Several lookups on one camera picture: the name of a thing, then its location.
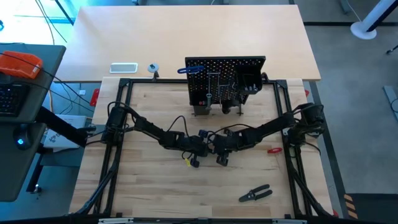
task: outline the computer keyboard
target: computer keyboard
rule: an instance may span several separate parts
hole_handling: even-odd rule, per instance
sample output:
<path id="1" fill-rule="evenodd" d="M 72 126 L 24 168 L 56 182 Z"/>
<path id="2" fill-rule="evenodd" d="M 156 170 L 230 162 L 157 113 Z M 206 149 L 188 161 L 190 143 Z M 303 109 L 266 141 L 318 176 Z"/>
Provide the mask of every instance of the computer keyboard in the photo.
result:
<path id="1" fill-rule="evenodd" d="M 0 116 L 18 116 L 28 92 L 29 85 L 0 83 Z"/>

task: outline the black desk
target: black desk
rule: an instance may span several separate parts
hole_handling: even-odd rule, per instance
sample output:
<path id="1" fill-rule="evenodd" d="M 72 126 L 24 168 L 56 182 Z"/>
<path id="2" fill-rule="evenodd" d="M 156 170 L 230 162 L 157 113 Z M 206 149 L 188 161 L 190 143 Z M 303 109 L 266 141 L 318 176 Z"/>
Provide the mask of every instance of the black desk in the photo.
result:
<path id="1" fill-rule="evenodd" d="M 66 48 L 55 45 L 0 45 L 0 52 L 4 52 L 5 50 L 25 52 L 40 57 L 43 60 L 43 69 L 54 75 L 58 70 Z M 40 72 L 35 80 L 15 78 L 0 73 L 1 83 L 24 81 L 49 88 L 52 80 L 53 77 L 44 72 Z M 42 149 L 40 140 L 46 125 L 67 138 L 68 136 L 72 136 L 72 138 L 76 136 L 77 131 L 74 127 L 42 107 L 46 94 L 46 89 L 31 85 L 28 97 L 22 106 L 19 116 L 17 118 L 0 117 L 0 179 L 2 183 L 0 188 L 0 202 L 11 202 L 17 198 L 35 153 L 40 152 L 38 149 Z M 30 149 L 25 151 L 19 150 L 16 147 L 12 137 L 13 130 L 21 123 L 31 123 L 29 125 L 29 132 L 33 144 Z M 85 142 L 81 143 L 81 136 L 78 137 L 80 138 L 79 145 L 84 145 Z M 35 178 L 39 178 L 40 172 L 38 175 L 36 175 L 36 171 L 34 172 L 34 175 L 36 175 Z"/>
<path id="2" fill-rule="evenodd" d="M 24 52 L 30 53 L 38 56 L 43 60 L 43 69 L 52 75 L 58 70 L 60 66 L 63 54 L 66 51 L 64 46 L 56 46 L 56 45 L 31 45 L 31 44 L 7 44 L 0 45 L 0 52 L 4 52 L 5 50 L 12 50 L 16 52 Z M 44 86 L 49 88 L 52 83 L 53 77 L 44 72 L 40 72 L 37 75 L 37 78 L 34 80 L 28 80 L 26 78 L 16 78 L 9 75 L 4 75 L 0 73 L 0 82 L 1 83 L 10 83 L 14 81 L 24 81 L 31 82 L 37 85 Z M 37 113 L 39 112 L 40 107 L 44 101 L 44 98 L 47 94 L 47 90 L 31 85 L 29 94 L 27 99 L 25 100 L 24 105 L 21 108 L 21 112 L 18 117 L 10 118 L 10 117 L 0 117 L 0 123 L 32 123 L 35 121 Z"/>

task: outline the blue handle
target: blue handle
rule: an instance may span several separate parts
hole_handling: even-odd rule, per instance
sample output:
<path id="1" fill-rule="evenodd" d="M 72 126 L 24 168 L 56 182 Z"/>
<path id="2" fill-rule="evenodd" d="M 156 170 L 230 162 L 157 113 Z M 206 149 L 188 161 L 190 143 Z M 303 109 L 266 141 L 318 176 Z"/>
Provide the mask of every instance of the blue handle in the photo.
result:
<path id="1" fill-rule="evenodd" d="M 199 66 L 194 66 L 194 67 L 188 67 L 188 68 L 180 68 L 177 70 L 178 74 L 185 74 L 185 73 L 198 73 L 202 70 L 204 70 L 205 67 L 202 65 Z"/>

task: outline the light wood tabletop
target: light wood tabletop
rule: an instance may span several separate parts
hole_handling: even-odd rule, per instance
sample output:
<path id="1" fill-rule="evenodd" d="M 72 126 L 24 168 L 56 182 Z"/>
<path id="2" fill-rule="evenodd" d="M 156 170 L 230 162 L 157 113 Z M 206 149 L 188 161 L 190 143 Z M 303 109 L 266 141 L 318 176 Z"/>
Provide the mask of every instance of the light wood tabletop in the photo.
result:
<path id="1" fill-rule="evenodd" d="M 106 122 L 106 106 L 116 99 L 118 83 L 119 78 L 104 78 L 93 123 Z M 307 102 L 301 80 L 288 80 L 288 85 L 293 108 Z M 190 134 L 236 123 L 259 126 L 277 117 L 274 91 L 267 85 L 248 98 L 242 116 L 235 113 L 237 108 L 232 108 L 230 114 L 223 114 L 213 105 L 212 115 L 195 117 L 184 84 L 134 84 L 130 105 L 163 129 L 167 129 L 177 116 L 184 115 Z M 172 130 L 183 131 L 183 122 L 177 121 Z M 231 153 L 228 167 L 218 165 L 215 155 L 199 157 L 200 167 L 196 169 L 187 167 L 180 151 L 166 150 L 143 133 L 126 133 L 112 214 L 123 212 L 124 217 L 159 218 L 283 218 L 284 214 L 293 215 L 285 157 L 283 153 L 267 153 L 268 149 L 282 147 L 281 139 L 280 133 L 275 133 L 253 149 Z M 314 139 L 307 141 L 316 144 Z M 104 151 L 101 143 L 86 147 L 70 212 L 81 208 L 97 188 Z M 331 213 L 318 151 L 303 146 L 302 160 L 308 188 Z M 272 195 L 257 201 L 238 202 L 240 196 L 264 184 L 271 186 Z M 303 211 L 301 191 L 298 195 Z"/>
<path id="2" fill-rule="evenodd" d="M 148 77 L 185 78 L 185 57 L 263 56 L 271 79 L 320 80 L 296 5 L 81 7 L 57 72 L 66 82 L 100 82 L 112 63 L 136 62 Z"/>

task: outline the concrete floor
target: concrete floor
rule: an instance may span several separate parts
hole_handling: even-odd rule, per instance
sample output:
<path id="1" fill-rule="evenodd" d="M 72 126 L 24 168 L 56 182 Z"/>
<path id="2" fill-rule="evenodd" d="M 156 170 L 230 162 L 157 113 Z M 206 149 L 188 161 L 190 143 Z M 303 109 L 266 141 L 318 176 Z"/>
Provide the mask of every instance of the concrete floor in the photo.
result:
<path id="1" fill-rule="evenodd" d="M 0 42 L 25 42 L 30 44 L 51 44 L 48 27 L 42 18 L 21 17 L 21 15 L 37 16 L 35 4 L 26 0 L 13 2 L 13 10 L 0 9 L 0 15 L 7 26 L 0 32 Z M 42 1 L 49 7 L 47 14 L 60 17 L 59 9 L 53 1 Z M 232 4 L 288 4 L 288 0 L 230 0 Z M 357 18 L 353 13 L 344 15 L 339 1 L 330 0 L 295 0 L 304 21 L 341 21 L 353 22 Z M 351 0 L 351 5 L 360 18 L 369 12 L 377 0 Z M 148 0 L 153 4 L 208 4 L 207 0 Z M 397 11 L 386 21 L 398 22 Z M 34 26 L 35 35 L 26 35 L 24 27 Z M 68 40 L 72 27 L 70 24 L 56 24 L 59 31 Z M 349 31 L 349 27 L 307 26 L 315 59 L 322 80 L 317 83 L 318 91 L 325 105 L 325 116 L 328 121 L 331 138 L 336 151 L 338 164 L 347 193 L 389 193 L 398 194 L 398 180 L 395 170 L 398 165 L 395 158 L 398 151 L 398 122 L 389 107 L 388 100 L 382 90 L 383 85 L 391 85 L 398 92 L 398 75 L 396 72 L 398 52 L 385 55 L 384 52 L 398 44 L 398 27 L 378 27 L 378 35 L 374 40 L 359 40 Z M 56 44 L 65 44 L 54 32 Z M 86 99 L 90 99 L 98 83 L 71 84 L 77 90 L 86 90 Z M 60 84 L 53 84 L 52 90 L 67 96 Z M 54 98 L 54 110 L 61 112 L 69 102 L 57 96 Z M 69 114 L 92 113 L 74 106 Z M 328 183 L 333 208 L 341 213 L 336 189 L 331 175 L 330 165 L 322 141 L 322 162 Z M 0 203 L 0 220 L 21 218 L 49 217 L 63 215 L 68 212 L 78 169 L 71 167 L 45 167 L 39 180 L 44 188 L 41 195 L 31 195 L 23 191 L 17 201 Z"/>

